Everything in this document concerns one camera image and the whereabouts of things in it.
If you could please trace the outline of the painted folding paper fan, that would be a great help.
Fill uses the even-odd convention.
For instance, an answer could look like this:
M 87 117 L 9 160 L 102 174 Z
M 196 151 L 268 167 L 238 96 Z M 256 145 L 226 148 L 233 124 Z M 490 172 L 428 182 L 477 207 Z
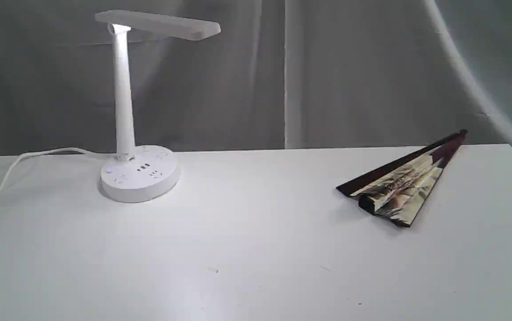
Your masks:
M 463 129 L 338 185 L 358 207 L 398 227 L 411 227 L 468 131 Z

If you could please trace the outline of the white desk lamp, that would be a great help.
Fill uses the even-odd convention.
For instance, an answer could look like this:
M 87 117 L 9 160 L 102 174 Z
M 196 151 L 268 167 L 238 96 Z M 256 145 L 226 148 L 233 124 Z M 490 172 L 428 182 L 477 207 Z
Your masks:
M 221 25 L 213 21 L 127 10 L 99 12 L 95 14 L 95 20 L 107 24 L 112 35 L 115 70 L 116 153 L 101 168 L 101 187 L 113 201 L 147 202 L 164 195 L 178 183 L 180 168 L 172 150 L 135 143 L 129 31 L 136 29 L 169 38 L 201 41 L 219 34 Z

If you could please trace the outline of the grey backdrop curtain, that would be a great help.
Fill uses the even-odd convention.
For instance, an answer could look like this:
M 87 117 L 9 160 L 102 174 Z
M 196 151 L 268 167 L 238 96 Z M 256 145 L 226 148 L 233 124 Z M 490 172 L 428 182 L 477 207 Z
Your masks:
M 138 144 L 512 146 L 512 0 L 0 0 L 0 155 L 115 151 L 115 9 L 221 25 L 129 32 Z

